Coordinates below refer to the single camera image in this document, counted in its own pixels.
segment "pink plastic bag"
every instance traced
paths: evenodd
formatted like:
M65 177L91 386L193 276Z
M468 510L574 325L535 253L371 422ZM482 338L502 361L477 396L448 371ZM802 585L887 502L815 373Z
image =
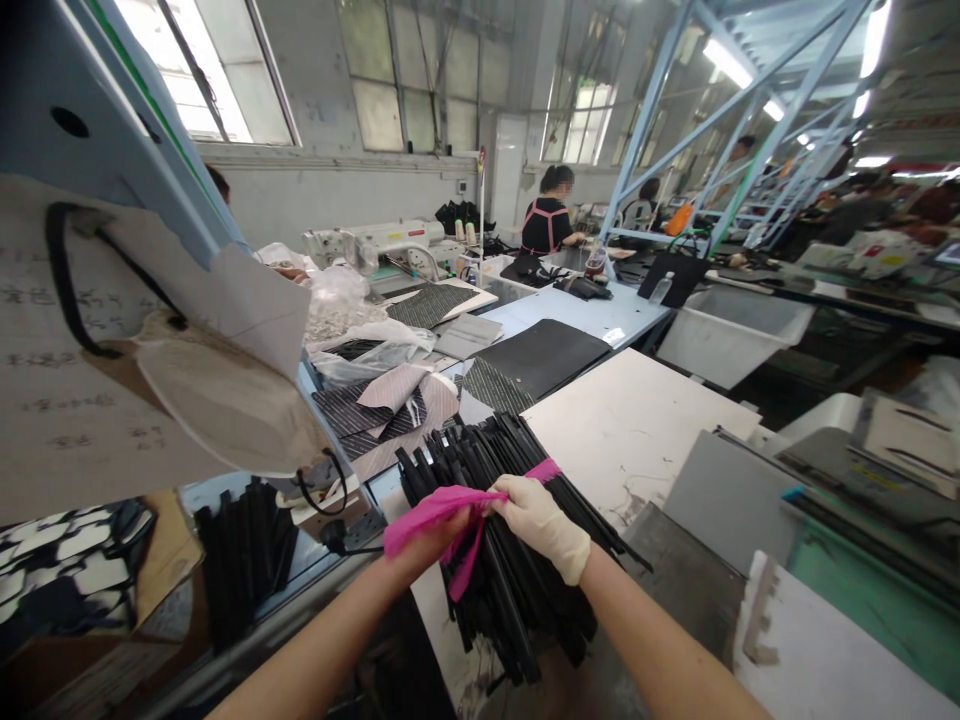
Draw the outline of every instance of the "pink plastic bag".
M557 463L547 458L528 471L526 477L539 480L541 483L547 483L559 474L560 468ZM396 557L410 540L427 528L453 517L461 508L471 508L473 517L471 517L470 524L454 539L443 557L440 558L440 562L444 564L452 562L464 538L476 529L473 547L470 548L470 552L460 563L460 567L457 568L457 572L450 582L450 598L454 602L459 602L470 584L473 565L476 562L477 553L480 551L483 526L486 522L482 510L495 500L507 499L509 498L505 493L483 492L460 485L438 488L433 494L421 500L420 504L410 512L387 527L383 537L384 552L387 557Z

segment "white glove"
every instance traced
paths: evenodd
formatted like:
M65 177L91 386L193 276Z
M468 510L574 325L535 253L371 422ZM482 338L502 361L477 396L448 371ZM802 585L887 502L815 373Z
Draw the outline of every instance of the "white glove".
M490 492L510 496L492 505L514 535L552 562L567 585L579 585L590 557L590 536L563 513L540 481L501 475Z

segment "forearm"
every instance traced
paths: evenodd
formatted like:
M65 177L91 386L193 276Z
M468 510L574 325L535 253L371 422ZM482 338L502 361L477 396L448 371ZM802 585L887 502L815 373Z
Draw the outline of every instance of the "forearm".
M580 587L654 717L769 717L596 543Z
M323 717L411 574L396 561L375 561L209 717Z

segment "bundle of black straps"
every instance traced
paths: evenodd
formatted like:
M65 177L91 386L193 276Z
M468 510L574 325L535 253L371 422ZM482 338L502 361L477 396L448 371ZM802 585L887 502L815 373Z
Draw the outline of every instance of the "bundle of black straps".
M429 460L422 449L415 450L412 458L397 451L401 485L411 506L443 485L487 490L500 475L523 475L547 459L526 420L503 413L476 426L458 423L442 433L434 431L426 446ZM626 553L653 572L650 563L621 540L564 475L545 487L567 516L611 557ZM448 588L473 541L472 536L465 538L453 563L441 565ZM534 639L539 644L556 638L570 663L579 667L587 643L597 632L596 617L583 591L565 585L550 561L518 539L499 515L487 520L466 592L459 603L450 601L449 595L447 602L464 652L470 652L477 636L483 635L503 665L503 676L488 693L504 678L514 685L540 680Z

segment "orange bag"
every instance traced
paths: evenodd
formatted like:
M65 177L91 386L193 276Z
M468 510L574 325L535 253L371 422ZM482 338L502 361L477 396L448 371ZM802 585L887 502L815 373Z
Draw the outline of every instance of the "orange bag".
M670 218L664 228L663 232L667 235L673 235L676 237L683 232L683 229L687 226L687 223L690 221L690 216L693 215L693 204L684 203L683 206L674 213L674 216Z

